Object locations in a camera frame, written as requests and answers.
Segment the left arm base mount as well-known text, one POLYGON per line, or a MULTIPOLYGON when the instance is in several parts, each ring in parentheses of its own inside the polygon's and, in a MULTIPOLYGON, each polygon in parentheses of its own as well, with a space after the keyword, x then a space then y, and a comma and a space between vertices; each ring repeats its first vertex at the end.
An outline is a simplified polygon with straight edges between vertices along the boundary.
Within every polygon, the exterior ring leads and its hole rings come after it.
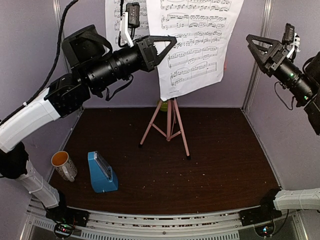
POLYGON ((46 217, 54 221, 53 233, 59 239, 69 238, 76 230, 76 227, 86 227, 90 213, 86 210, 75 209, 67 206, 64 194, 59 196, 58 206, 53 208, 42 206, 46 217))

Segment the sheet music page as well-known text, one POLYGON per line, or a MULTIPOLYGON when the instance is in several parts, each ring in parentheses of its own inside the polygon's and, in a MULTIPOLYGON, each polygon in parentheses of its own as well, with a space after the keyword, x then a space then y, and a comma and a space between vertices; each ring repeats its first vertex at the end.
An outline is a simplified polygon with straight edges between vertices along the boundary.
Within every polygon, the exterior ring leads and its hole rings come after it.
POLYGON ((160 99, 219 83, 242 0, 148 0, 149 33, 177 42, 157 66, 160 99))
MULTIPOLYGON (((145 0, 125 0, 123 10, 126 9, 127 3, 137 2, 140 5, 139 20, 140 26, 135 29, 134 40, 143 36, 149 35, 149 25, 147 16, 147 5, 145 0)), ((106 39, 111 43, 114 51, 120 49, 118 45, 118 37, 120 30, 120 0, 106 0, 105 1, 105 31, 106 39)))

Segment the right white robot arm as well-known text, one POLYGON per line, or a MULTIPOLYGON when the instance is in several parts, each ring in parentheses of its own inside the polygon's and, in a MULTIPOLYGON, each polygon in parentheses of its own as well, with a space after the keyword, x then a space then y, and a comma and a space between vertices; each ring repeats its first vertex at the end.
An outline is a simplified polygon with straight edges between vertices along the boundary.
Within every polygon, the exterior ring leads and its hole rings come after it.
MULTIPOLYGON (((299 69, 289 58, 287 44, 292 37, 283 37, 282 41, 249 34, 246 37, 248 49, 260 70, 269 77, 279 80, 284 89, 289 89, 297 101, 296 106, 303 107, 314 132, 320 133, 320 56, 309 58, 299 69)), ((283 190, 274 188, 262 198, 256 210, 259 220, 266 221, 280 217, 286 210, 319 210, 319 188, 302 190, 283 190)))

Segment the patterned ceramic mug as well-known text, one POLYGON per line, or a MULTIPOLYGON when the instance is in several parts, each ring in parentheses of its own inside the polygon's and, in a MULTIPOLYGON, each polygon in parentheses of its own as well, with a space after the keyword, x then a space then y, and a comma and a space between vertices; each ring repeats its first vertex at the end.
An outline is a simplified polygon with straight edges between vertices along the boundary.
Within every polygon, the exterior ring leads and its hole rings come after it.
POLYGON ((73 183, 78 170, 66 151, 58 151, 51 158, 51 164, 58 174, 66 181, 73 183))

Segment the aluminium front rail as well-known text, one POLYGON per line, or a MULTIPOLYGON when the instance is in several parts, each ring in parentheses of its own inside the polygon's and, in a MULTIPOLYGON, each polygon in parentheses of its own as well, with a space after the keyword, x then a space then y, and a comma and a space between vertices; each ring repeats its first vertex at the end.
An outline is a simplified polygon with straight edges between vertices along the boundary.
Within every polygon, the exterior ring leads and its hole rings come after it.
POLYGON ((243 225, 240 210, 150 215, 88 211, 86 226, 77 226, 71 240, 260 240, 258 232, 275 226, 272 240, 307 240, 301 213, 283 211, 271 221, 243 225))

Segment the blue metronome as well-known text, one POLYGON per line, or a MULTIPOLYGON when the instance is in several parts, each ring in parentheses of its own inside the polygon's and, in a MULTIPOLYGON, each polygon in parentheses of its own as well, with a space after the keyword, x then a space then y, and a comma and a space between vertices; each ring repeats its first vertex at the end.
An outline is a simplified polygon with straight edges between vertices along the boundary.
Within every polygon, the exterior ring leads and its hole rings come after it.
POLYGON ((111 165, 98 151, 87 154, 90 182, 95 193, 117 191, 119 188, 118 177, 111 165))

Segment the pink perforated music stand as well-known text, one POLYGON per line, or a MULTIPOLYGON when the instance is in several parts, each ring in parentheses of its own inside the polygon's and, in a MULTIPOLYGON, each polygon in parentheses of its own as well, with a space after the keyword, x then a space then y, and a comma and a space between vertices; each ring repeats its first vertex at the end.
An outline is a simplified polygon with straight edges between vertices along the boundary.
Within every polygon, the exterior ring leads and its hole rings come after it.
POLYGON ((186 139, 186 134, 184 131, 183 123, 182 123, 182 118, 178 106, 178 101, 177 98, 171 98, 167 101, 162 101, 161 99, 157 102, 156 109, 148 123, 148 126, 138 144, 139 148, 143 147, 143 144, 148 136, 148 133, 150 132, 151 128, 154 128, 157 130, 161 135, 163 135, 166 139, 167 142, 170 142, 173 138, 181 135, 182 137, 182 142, 184 145, 185 149, 185 154, 186 154, 186 159, 190 160, 191 155, 186 139), (162 105, 166 103, 166 132, 161 130, 156 124, 155 124, 155 119, 162 107, 162 105))

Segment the green plastic bowl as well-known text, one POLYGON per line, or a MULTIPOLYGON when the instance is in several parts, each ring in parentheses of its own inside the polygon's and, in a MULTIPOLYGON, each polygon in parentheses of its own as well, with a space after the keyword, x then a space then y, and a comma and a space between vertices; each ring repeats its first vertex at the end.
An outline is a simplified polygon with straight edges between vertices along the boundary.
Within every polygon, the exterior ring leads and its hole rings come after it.
POLYGON ((168 102, 162 101, 159 110, 162 112, 167 112, 168 111, 168 102))

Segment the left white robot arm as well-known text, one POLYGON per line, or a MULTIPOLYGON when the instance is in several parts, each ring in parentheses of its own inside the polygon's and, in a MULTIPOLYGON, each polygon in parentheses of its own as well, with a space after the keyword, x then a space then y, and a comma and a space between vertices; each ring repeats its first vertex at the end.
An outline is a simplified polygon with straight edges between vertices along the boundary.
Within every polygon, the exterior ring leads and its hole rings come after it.
POLYGON ((23 140, 46 124, 77 111, 91 95, 103 92, 118 80, 128 84, 136 71, 151 72, 175 46, 174 36, 146 35, 113 50, 111 43, 88 25, 70 36, 58 37, 56 54, 64 54, 71 73, 55 81, 46 78, 35 94, 0 123, 0 173, 19 181, 61 222, 72 218, 64 194, 52 187, 33 167, 23 140))

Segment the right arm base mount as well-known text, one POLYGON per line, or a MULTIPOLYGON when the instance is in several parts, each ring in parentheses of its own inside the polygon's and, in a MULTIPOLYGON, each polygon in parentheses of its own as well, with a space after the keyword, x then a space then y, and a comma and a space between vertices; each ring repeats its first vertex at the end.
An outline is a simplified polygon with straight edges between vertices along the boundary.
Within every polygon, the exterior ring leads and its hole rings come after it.
POLYGON ((259 237, 270 238, 276 233, 275 219, 282 216, 280 210, 276 210, 273 200, 280 188, 269 190, 260 200, 259 206, 241 210, 239 218, 243 227, 254 225, 254 230, 259 237))

